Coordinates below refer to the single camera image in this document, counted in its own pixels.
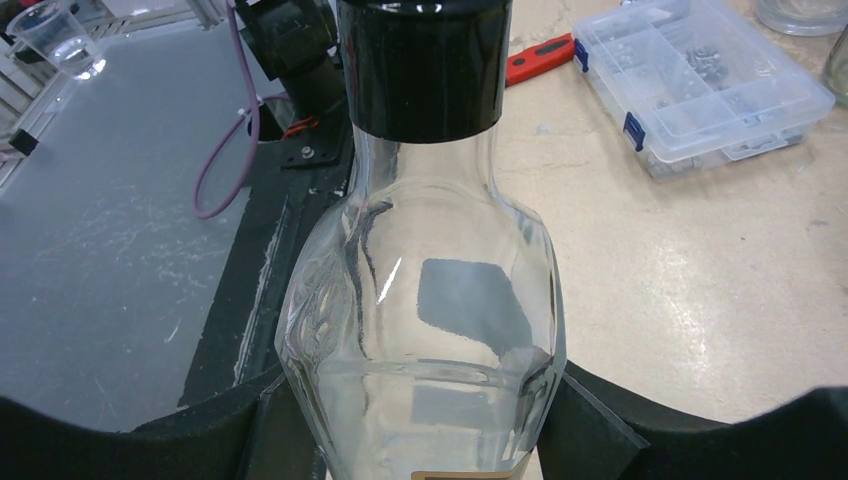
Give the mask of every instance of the red screwdriver handle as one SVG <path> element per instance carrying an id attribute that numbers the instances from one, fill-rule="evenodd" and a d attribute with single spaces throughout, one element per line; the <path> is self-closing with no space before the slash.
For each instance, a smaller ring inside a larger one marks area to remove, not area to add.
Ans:
<path id="1" fill-rule="evenodd" d="M 570 33 L 528 48 L 509 57 L 506 66 L 506 86 L 529 80 L 548 70 L 568 63 L 574 58 L 574 40 Z"/>

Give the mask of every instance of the black foam holder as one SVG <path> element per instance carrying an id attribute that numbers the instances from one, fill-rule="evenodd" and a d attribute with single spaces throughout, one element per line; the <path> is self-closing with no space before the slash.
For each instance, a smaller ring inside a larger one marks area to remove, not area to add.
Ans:
<path id="1" fill-rule="evenodd" d="M 542 436 L 545 480 L 840 478 L 848 388 L 725 425 L 569 364 Z M 282 369 L 128 433 L 69 425 L 0 399 L 0 477 L 317 480 L 323 463 Z"/>

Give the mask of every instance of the plastic cup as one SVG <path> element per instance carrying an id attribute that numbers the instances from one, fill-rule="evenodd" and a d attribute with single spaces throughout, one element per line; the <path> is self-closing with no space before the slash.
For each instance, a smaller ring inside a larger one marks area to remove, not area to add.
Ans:
<path id="1" fill-rule="evenodd" d="M 19 38 L 59 71 L 88 80 L 103 71 L 103 53 L 65 2 L 47 0 L 15 17 L 6 33 Z"/>

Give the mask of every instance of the clear plastic storage box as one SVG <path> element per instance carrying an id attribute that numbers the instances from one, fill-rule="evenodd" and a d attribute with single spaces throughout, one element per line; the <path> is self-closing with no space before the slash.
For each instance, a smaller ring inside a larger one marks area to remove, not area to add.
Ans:
<path id="1" fill-rule="evenodd" d="M 579 68 L 651 175 L 804 139 L 834 97 L 718 0 L 652 0 L 574 27 Z"/>

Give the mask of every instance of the clear glass bottle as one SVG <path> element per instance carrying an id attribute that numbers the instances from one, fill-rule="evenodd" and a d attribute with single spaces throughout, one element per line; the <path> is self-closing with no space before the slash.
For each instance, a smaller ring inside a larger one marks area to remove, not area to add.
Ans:
<path id="1" fill-rule="evenodd" d="M 824 84 L 840 104 L 848 106 L 848 25 L 827 58 L 822 75 Z"/>
<path id="2" fill-rule="evenodd" d="M 848 0 L 757 0 L 757 18 L 789 35 L 829 35 L 848 23 Z"/>
<path id="3" fill-rule="evenodd" d="M 334 479 L 518 479 L 566 358 L 550 238 L 492 175 L 511 4 L 391 5 L 339 2 L 357 168 L 276 348 Z"/>

